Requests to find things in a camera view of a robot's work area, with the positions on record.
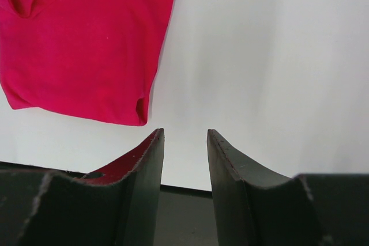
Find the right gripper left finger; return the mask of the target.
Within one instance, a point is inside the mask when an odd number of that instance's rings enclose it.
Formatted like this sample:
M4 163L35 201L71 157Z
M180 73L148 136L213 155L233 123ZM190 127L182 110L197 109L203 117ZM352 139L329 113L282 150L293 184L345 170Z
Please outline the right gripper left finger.
M2 245L152 245L164 130L90 173L1 163Z

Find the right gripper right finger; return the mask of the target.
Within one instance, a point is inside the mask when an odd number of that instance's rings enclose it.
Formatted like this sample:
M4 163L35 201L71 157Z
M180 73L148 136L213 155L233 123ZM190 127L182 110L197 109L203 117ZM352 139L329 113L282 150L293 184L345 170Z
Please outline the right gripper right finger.
M367 245L368 175L286 177L208 130L220 245Z

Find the magenta t shirt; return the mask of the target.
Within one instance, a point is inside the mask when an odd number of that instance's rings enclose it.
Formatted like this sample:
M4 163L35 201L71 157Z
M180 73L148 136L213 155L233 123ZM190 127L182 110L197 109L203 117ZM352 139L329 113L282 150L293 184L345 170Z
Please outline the magenta t shirt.
M1 0L10 107L145 125L173 2Z

